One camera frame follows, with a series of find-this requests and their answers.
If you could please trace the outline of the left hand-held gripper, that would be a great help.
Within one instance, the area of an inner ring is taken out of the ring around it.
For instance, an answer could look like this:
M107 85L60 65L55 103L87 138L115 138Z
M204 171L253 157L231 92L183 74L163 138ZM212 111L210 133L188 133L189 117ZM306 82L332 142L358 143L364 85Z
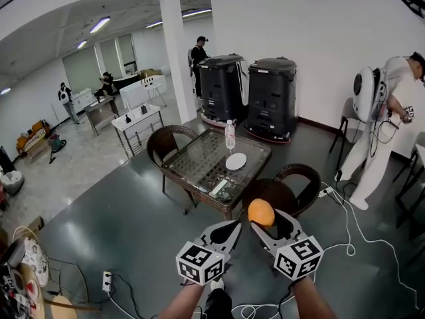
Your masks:
M218 280L232 266L230 252L237 244L241 230L240 221L223 221L187 241L175 257L179 275L201 286Z

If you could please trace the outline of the brown egg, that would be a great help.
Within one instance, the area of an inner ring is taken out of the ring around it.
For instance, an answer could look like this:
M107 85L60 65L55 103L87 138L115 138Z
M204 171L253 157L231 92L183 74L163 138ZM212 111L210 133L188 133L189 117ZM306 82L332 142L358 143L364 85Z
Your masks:
M248 206L248 220L265 227L271 227L275 221L274 209L263 199L254 199Z

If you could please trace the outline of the small white plate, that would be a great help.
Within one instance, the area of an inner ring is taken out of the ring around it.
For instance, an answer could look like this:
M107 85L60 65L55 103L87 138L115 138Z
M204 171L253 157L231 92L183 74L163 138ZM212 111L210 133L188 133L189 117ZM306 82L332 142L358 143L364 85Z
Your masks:
M227 170L236 171L245 166L247 157L244 153L235 153L229 156L225 162Z

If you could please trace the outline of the person's right forearm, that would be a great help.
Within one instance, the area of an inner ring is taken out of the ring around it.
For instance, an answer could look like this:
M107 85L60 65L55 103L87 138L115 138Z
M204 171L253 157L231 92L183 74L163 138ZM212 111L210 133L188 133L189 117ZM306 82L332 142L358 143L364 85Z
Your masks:
M309 276L291 284L299 319L337 319Z

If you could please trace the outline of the brown wicker chair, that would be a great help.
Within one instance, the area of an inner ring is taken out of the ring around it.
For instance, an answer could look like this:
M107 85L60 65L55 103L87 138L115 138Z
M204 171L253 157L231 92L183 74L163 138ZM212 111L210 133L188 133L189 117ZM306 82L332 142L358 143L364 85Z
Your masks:
M321 176L315 169L302 163L291 163L274 177L251 183L242 194L242 210L247 211L253 200L262 199L296 218L314 204L320 190Z

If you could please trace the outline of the wicker glass-top table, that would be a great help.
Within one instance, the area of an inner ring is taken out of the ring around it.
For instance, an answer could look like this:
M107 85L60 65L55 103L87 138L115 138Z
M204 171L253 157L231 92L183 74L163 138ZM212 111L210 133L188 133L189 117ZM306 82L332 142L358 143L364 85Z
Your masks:
M232 154L244 154L246 162L237 170L226 167ZM232 219L232 211L270 158L272 149L248 138L236 137L230 150L224 132L210 128L164 161L161 171L191 195Z

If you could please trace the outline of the clear plastic water bottle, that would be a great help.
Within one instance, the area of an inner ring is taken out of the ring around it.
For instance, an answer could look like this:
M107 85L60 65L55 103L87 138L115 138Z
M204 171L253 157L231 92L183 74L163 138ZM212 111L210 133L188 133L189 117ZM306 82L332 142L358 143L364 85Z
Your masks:
M233 125L232 120L227 120L227 122L226 122L225 144L226 144L226 147L230 150L233 150L236 146L235 127Z

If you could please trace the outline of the wicker chair back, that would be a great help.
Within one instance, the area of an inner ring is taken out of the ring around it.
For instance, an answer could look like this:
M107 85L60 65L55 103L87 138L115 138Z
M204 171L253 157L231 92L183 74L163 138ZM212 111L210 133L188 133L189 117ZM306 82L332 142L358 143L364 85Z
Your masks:
M167 155L179 150L174 138L175 134L184 135L191 140L199 137L194 130L182 125L168 125L154 131L147 141L146 150L156 167L160 168Z

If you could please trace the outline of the grey chair with black legs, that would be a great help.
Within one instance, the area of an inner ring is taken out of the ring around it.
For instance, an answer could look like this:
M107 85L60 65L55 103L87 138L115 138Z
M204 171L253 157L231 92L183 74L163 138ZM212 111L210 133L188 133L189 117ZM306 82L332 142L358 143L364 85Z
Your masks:
M338 172L341 167L341 160L345 144L355 144L363 135L364 129L365 123L358 118L353 107L353 99L346 99L343 111L341 113L341 122L339 125L339 129L337 130L333 143L329 149L329 153L331 153L335 148L336 143L339 141L339 138L341 138L341 147L339 150L337 165L335 168L336 172Z

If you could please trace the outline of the white work table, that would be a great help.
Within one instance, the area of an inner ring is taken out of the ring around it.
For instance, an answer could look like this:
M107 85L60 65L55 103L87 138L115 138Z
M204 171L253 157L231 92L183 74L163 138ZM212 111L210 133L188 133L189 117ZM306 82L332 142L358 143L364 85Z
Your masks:
M132 158L146 148L148 139L156 130L164 127L161 108L142 104L112 120L112 126L126 156Z

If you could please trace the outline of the round wooden stool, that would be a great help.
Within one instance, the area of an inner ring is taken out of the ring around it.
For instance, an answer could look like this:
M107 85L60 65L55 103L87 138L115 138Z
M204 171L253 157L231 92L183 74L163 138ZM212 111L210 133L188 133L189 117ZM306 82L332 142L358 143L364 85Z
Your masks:
M69 299L58 295L52 301L56 303L50 305L52 319L78 319L76 310L70 307L72 303Z

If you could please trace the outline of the steel work table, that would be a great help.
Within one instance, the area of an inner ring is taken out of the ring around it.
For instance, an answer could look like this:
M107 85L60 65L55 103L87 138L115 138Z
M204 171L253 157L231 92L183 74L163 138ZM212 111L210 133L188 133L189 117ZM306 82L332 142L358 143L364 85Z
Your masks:
M98 136L99 131L118 118L119 112L116 99L113 96L105 96L84 108L88 121L94 133Z

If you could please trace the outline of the floor vacuum cleaner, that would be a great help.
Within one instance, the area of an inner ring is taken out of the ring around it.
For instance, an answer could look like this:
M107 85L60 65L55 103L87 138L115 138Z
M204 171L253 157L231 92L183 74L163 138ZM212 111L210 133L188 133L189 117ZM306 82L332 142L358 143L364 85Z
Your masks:
M48 139L48 144L50 146L50 159L49 164L51 164L56 158L54 154L62 150L67 144L66 140L60 138L58 134L52 134Z

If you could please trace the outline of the yellow sofa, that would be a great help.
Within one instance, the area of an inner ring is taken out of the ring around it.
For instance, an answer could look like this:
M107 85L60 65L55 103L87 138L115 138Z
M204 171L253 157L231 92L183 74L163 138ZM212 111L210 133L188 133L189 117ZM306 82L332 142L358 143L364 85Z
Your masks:
M50 135L50 125L46 120L39 120L32 125L29 132L22 133L16 142L17 153L21 156L28 152L39 141L44 140Z

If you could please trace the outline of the black frame table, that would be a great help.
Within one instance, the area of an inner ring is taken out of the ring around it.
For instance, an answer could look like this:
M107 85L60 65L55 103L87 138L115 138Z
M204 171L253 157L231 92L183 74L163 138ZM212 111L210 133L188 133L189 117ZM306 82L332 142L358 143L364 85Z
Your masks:
M396 195L396 203L400 207L401 214L396 222L396 227L400 228L406 222L410 223L409 240L413 241L417 237L425 233L425 223L419 223L414 214L419 205L425 201L425 146L420 144L414 145L414 159L410 166L410 171L404 185L400 192ZM420 182L420 178L424 177L422 182L422 190L416 201L407 208L403 203L402 198L414 187L415 184Z

